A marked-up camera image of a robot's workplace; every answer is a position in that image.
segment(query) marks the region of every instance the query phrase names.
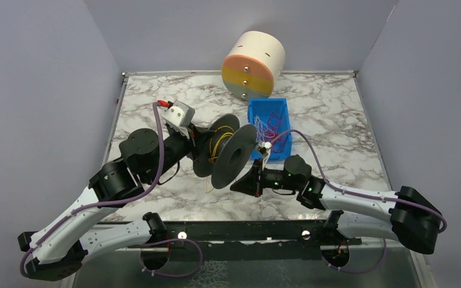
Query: spool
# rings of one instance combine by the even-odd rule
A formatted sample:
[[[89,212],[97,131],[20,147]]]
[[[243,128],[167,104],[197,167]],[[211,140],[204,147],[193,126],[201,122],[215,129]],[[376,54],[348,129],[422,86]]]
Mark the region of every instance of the spool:
[[[268,98],[283,64],[285,49],[275,37],[258,31],[243,34],[221,66],[225,87],[237,98]]]
[[[211,175],[216,189],[229,185],[238,176],[255,147],[255,127],[239,126],[235,115],[227,114],[216,120],[209,128],[215,134],[201,146],[199,158],[193,162],[194,173],[198,177]]]

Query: gray veining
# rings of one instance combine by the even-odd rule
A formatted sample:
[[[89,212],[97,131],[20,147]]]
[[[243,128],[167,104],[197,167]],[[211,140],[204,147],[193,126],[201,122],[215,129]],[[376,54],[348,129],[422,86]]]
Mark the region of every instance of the gray veining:
[[[386,180],[379,163],[363,107],[352,76],[285,74],[272,97],[288,100],[291,127],[305,133],[315,147],[329,179],[351,187],[385,191]],[[118,144],[138,128],[155,130],[151,103],[181,100],[195,108],[193,122],[210,125],[221,115],[233,113],[247,123],[247,103],[231,96],[218,75],[130,77],[123,98],[109,159],[119,157]],[[293,135],[292,155],[300,154],[320,176],[307,144]],[[251,162],[241,172],[248,171]],[[271,163],[281,169],[281,163]],[[168,178],[175,168],[162,176]],[[327,212],[309,210],[295,196],[265,190],[260,198],[232,192],[229,187],[212,190],[209,179],[193,173],[191,160],[181,162],[178,175],[148,196],[129,203],[106,221],[132,221],[144,213],[158,212],[163,220],[285,220],[325,218]]]

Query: wire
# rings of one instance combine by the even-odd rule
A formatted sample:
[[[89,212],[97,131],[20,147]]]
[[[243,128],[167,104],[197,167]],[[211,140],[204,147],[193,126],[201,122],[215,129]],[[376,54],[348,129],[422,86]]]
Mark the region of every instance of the wire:
[[[211,138],[209,140],[209,162],[211,163],[215,163],[216,162],[216,159],[218,158],[218,156],[216,155],[216,152],[218,150],[218,145],[220,144],[220,142],[225,139],[225,138],[229,138],[231,137],[232,135],[234,135],[234,129],[231,127],[231,126],[227,126],[227,125],[224,125],[224,126],[221,126],[221,127],[218,127],[216,130],[215,130],[215,133],[218,132],[218,130],[222,129],[222,128],[228,128],[230,129],[232,132],[225,132],[223,133],[220,138],[218,139],[218,141],[216,141],[216,144],[215,146],[213,147],[213,149],[211,149],[211,144],[212,144],[212,140],[213,138]]]
[[[57,223],[55,223],[52,228],[50,228],[38,241],[36,241],[34,248],[31,247],[27,252],[23,255],[22,259],[20,260],[20,274],[26,278],[28,277],[27,272],[25,271],[25,262],[29,255],[32,254],[32,252],[35,250],[36,247],[40,246],[48,237],[50,237],[59,227],[61,227],[68,219],[70,219],[72,216],[75,216],[77,213],[80,211],[89,209],[89,208],[94,208],[94,207],[107,207],[107,206],[115,206],[115,205],[123,205],[127,204],[136,200],[139,200],[140,198],[143,198],[147,194],[149,194],[158,184],[161,176],[161,171],[163,170],[163,162],[165,160],[165,148],[163,146],[163,132],[161,130],[161,121],[160,121],[160,115],[158,114],[158,103],[154,102],[152,104],[152,111],[154,114],[154,119],[156,122],[156,129],[158,131],[158,145],[160,148],[160,156],[159,156],[159,161],[158,161],[158,171],[156,172],[156,176],[151,183],[151,185],[146,189],[146,191],[140,193],[139,195],[129,198],[129,199],[124,199],[124,200],[114,200],[114,201],[104,201],[104,202],[95,202],[87,205],[83,205],[81,207],[78,207],[70,212],[69,216],[64,216],[61,218]]]
[[[170,180],[172,180],[172,178],[174,178],[178,174],[180,168],[181,168],[181,163],[178,161],[178,167],[176,168],[176,172],[174,172],[174,175],[169,177],[169,179],[165,180],[165,182],[158,181],[158,186],[162,186],[163,184],[165,184],[165,183],[169,182]]]
[[[291,129],[291,130],[287,130],[287,131],[284,131],[282,133],[280,133],[275,139],[273,139],[271,141],[271,144],[273,145],[277,139],[279,139],[281,136],[284,136],[285,134],[287,133],[291,133],[291,132],[294,132],[294,133],[298,133],[308,144],[311,152],[312,152],[312,155],[313,155],[313,158],[315,159],[315,162],[317,163],[317,167],[319,168],[319,172],[321,173],[321,177],[322,179],[324,180],[324,182],[331,188],[335,189],[335,191],[338,191],[338,192],[343,192],[343,189],[342,188],[339,188],[335,185],[333,185],[329,180],[328,178],[326,177],[326,175],[324,174],[324,171],[322,171],[322,166],[321,166],[321,163],[319,162],[319,159],[315,153],[315,150],[313,149],[313,146],[312,144],[310,143],[309,139],[307,138],[307,136],[305,136],[303,133],[299,132],[298,130],[294,130],[294,129]],[[408,206],[411,206],[411,207],[415,207],[415,208],[418,208],[418,209],[421,209],[421,210],[424,210],[436,217],[438,217],[440,219],[440,221],[442,222],[442,227],[439,229],[439,233],[442,233],[446,230],[446,228],[448,227],[448,223],[446,222],[446,219],[441,215],[441,213],[439,213],[438,211],[435,211],[434,209],[430,209],[428,207],[425,207],[423,205],[420,205],[420,204],[417,204],[417,203],[412,203],[412,202],[409,202],[407,200],[403,200],[403,199],[397,199],[397,198],[392,198],[392,197],[379,197],[379,196],[370,196],[370,195],[366,195],[366,194],[361,194],[361,193],[358,193],[358,192],[354,192],[354,191],[348,191],[348,190],[345,190],[345,193],[346,194],[349,194],[349,195],[353,195],[353,196],[358,196],[358,197],[362,197],[362,198],[366,198],[366,199],[372,199],[372,200],[381,200],[381,201],[392,201],[392,202],[397,202],[397,203],[402,203],[402,204],[406,204]]]
[[[170,277],[170,278],[184,278],[184,277],[188,277],[188,276],[194,274],[195,272],[197,272],[198,270],[200,270],[200,268],[202,267],[202,263],[203,263],[202,250],[200,249],[199,244],[197,244],[197,242],[195,242],[193,240],[175,238],[175,239],[168,239],[168,240],[163,240],[163,241],[159,241],[159,242],[155,242],[155,243],[142,244],[141,247],[151,247],[151,246],[156,246],[156,245],[161,245],[161,244],[171,243],[171,242],[179,242],[179,241],[189,242],[189,243],[195,245],[195,248],[197,248],[197,250],[199,251],[199,263],[197,264],[197,267],[195,267],[194,270],[192,270],[192,271],[190,271],[188,273],[185,273],[185,274],[167,274],[167,273],[162,273],[162,272],[156,272],[156,270],[149,270],[144,265],[144,262],[142,261],[142,257],[140,257],[140,265],[142,266],[142,272],[148,271],[148,272],[151,273],[152,276],[160,275],[160,276]]]
[[[283,116],[276,112],[270,114],[267,123],[261,120],[259,115],[253,118],[253,124],[257,130],[257,140],[263,142],[271,142],[279,133],[279,129],[282,127]],[[282,136],[280,140],[276,142],[271,148],[273,153],[281,153],[285,148],[286,138]]]
[[[375,265],[373,265],[372,267],[370,268],[367,268],[367,269],[363,269],[363,270],[357,270],[357,271],[352,271],[352,270],[346,270],[346,269],[342,269],[341,267],[335,267],[333,266],[332,264],[330,264],[328,262],[328,260],[326,260],[326,258],[322,258],[322,260],[324,260],[324,262],[326,262],[328,264],[328,267],[332,268],[332,269],[335,269],[335,270],[338,270],[339,272],[343,272],[343,273],[347,273],[347,274],[363,274],[363,273],[368,273],[368,272],[372,272],[374,271],[375,269],[379,268],[381,265],[382,265],[382,262],[384,262],[384,260],[386,259],[386,252],[387,252],[387,249],[386,249],[386,239],[383,239],[382,240],[382,243],[383,243],[383,249],[382,249],[382,256],[381,258],[379,259],[379,261],[377,261],[377,263],[375,263]]]

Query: white plastic housing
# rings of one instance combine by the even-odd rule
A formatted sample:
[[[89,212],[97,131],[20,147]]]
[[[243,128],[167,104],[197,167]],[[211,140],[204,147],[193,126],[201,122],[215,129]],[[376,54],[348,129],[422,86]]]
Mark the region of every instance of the white plastic housing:
[[[398,241],[397,235],[391,228],[391,223],[361,214],[344,212],[340,216],[337,230],[347,238],[372,237]]]
[[[98,202],[98,198],[93,189],[86,187],[80,197],[73,202],[56,220],[50,223],[44,229],[34,233],[31,236],[30,246],[34,244],[45,233],[54,226],[64,216],[69,215],[74,209],[91,203]],[[118,208],[90,208],[84,210],[73,217],[70,217],[61,227],[59,227],[52,235],[50,235],[40,246],[33,252],[33,257],[40,261],[40,264],[49,264],[61,260],[71,248],[71,246],[79,240],[84,233],[97,224],[101,219],[114,213]]]
[[[384,196],[390,198],[398,198],[395,191],[369,191],[363,189],[356,189],[345,187],[336,183],[332,184],[338,188],[344,188],[346,191],[353,191],[369,196]],[[321,204],[328,210],[344,210],[358,214],[367,215],[376,219],[380,219],[386,223],[390,223],[391,214],[390,208],[395,207],[395,202],[383,202],[381,200],[366,199],[358,196],[352,196],[348,193],[337,192],[328,185],[324,185],[321,191],[322,198]]]
[[[146,243],[151,237],[150,230],[147,221],[137,220],[99,232],[87,232],[80,238],[82,248],[88,250],[82,264],[110,251]]]

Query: yellow stripe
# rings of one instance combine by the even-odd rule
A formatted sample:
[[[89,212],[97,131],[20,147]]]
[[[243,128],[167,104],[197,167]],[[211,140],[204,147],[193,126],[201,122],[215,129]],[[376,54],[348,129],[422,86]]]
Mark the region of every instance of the yellow stripe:
[[[271,95],[273,92],[273,82],[265,80],[256,76],[249,75],[245,72],[236,71],[231,68],[221,68],[221,78],[232,84],[245,87],[247,89],[256,91],[261,94]]]

